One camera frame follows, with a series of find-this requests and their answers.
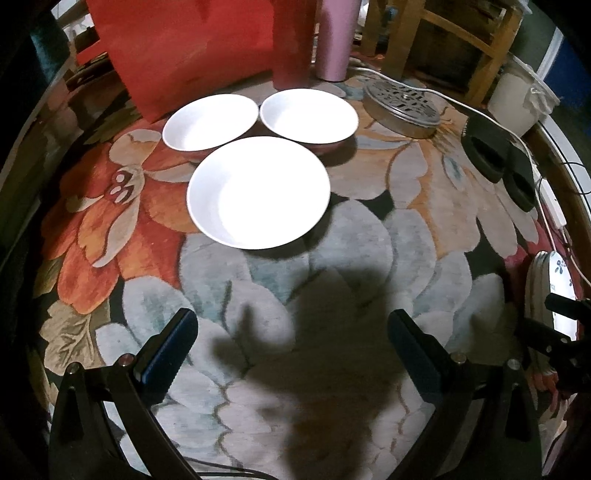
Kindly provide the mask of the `black slipper right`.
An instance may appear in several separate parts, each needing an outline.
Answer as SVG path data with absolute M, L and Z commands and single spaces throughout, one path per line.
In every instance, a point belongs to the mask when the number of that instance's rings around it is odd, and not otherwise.
M 510 199 L 524 212 L 530 212 L 536 204 L 535 184 L 531 161 L 519 148 L 511 145 L 503 183 Z

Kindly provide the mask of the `round metal perforated tin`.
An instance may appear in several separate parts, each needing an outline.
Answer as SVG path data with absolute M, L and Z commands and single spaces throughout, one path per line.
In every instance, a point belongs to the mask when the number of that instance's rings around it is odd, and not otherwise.
M 429 138 L 441 123 L 439 112 L 422 92 L 384 80 L 363 86 L 363 107 L 383 127 L 411 138 Z

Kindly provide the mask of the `dark red thermos bottle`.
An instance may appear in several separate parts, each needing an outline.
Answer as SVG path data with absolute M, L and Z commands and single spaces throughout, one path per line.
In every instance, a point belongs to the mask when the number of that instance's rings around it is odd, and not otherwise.
M 303 88 L 310 77 L 315 36 L 315 0 L 273 2 L 273 87 Z

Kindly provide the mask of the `black slipper left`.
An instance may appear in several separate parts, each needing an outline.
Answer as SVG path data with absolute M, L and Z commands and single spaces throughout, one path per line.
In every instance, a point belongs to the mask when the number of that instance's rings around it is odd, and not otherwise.
M 461 135 L 462 147 L 476 169 L 487 180 L 498 183 L 505 172 L 512 145 L 508 134 L 482 116 L 470 116 Z

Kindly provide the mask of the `large bear plate lovable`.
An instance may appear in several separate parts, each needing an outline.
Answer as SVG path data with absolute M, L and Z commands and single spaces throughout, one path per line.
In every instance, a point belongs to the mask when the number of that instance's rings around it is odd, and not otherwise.
M 575 289 L 567 263 L 560 253 L 552 251 L 546 254 L 541 270 L 541 314 L 542 322 L 555 330 L 567 335 L 571 340 L 576 339 L 577 323 L 562 315 L 550 311 L 545 306 L 546 297 L 557 294 L 571 300 L 576 299 Z

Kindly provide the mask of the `pink thermos bottle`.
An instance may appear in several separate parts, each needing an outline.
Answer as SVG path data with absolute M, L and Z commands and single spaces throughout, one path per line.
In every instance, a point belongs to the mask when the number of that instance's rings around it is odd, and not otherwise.
M 361 4 L 361 0 L 322 1 L 315 57 L 318 78 L 328 82 L 346 78 Z

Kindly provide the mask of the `white power strip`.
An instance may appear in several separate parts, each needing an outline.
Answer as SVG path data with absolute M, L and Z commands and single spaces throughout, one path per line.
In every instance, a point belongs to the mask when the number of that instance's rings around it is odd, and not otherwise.
M 549 182 L 539 172 L 536 166 L 533 167 L 533 178 L 536 191 L 545 207 L 552 226 L 558 230 L 567 225 L 565 215 L 559 205 L 558 199 L 552 190 Z

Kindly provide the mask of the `white bowl front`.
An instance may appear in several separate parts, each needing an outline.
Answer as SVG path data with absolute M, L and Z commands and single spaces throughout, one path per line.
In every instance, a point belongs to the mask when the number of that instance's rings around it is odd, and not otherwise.
M 186 205 L 208 238 L 264 250 L 308 233 L 330 196 L 329 175 L 317 155 L 290 140 L 256 136 L 209 154 L 189 180 Z

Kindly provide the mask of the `white plate with leaf pattern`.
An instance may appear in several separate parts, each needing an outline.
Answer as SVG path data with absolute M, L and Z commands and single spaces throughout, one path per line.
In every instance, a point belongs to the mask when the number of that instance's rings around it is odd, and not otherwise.
M 545 290 L 544 286 L 544 262 L 549 257 L 549 252 L 538 252 L 528 269 L 526 288 L 525 288 L 525 316 L 541 323 L 542 325 L 553 328 L 552 313 L 549 312 L 544 304 Z M 530 348 L 533 364 L 536 369 L 544 376 L 553 373 L 549 365 L 548 357 L 542 353 L 536 352 Z

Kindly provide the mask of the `wooden chair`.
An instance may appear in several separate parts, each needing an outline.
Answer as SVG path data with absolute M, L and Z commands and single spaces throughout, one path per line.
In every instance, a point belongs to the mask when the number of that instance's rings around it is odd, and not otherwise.
M 519 1 L 370 1 L 359 52 L 479 107 L 527 13 Z

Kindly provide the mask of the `white trash bin with liner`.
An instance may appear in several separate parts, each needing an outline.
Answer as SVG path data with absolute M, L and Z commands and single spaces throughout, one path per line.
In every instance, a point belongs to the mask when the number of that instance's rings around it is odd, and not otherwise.
M 536 72 L 510 54 L 487 109 L 502 126 L 523 136 L 559 104 L 557 95 Z

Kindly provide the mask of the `red shopping bag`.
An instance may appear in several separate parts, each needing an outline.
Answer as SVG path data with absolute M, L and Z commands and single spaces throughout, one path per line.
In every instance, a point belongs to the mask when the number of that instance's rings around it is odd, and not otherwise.
M 149 121 L 270 70 L 270 1 L 89 0 L 87 7 L 100 49 Z

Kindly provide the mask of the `white bowl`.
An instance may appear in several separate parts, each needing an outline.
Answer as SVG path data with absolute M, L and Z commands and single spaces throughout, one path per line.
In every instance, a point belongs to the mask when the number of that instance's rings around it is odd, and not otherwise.
M 341 147 L 359 127 L 359 115 L 346 100 L 304 88 L 270 95 L 259 107 L 259 118 L 273 134 L 320 154 Z
M 264 250 L 308 233 L 330 196 L 329 175 L 317 155 L 290 140 L 256 136 L 209 154 L 189 180 L 186 205 L 208 238 Z
M 211 151 L 256 124 L 259 106 L 239 94 L 214 94 L 178 109 L 164 124 L 162 141 L 183 153 Z

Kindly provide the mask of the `black slipper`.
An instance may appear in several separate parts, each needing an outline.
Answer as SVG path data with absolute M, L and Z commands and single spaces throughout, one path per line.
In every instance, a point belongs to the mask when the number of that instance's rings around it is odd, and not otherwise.
M 498 183 L 505 172 L 512 145 L 508 134 L 482 116 L 470 116 L 461 135 L 462 147 L 476 169 L 487 180 Z
M 511 145 L 503 183 L 510 199 L 524 212 L 530 212 L 536 204 L 535 184 L 531 161 L 519 148 Z

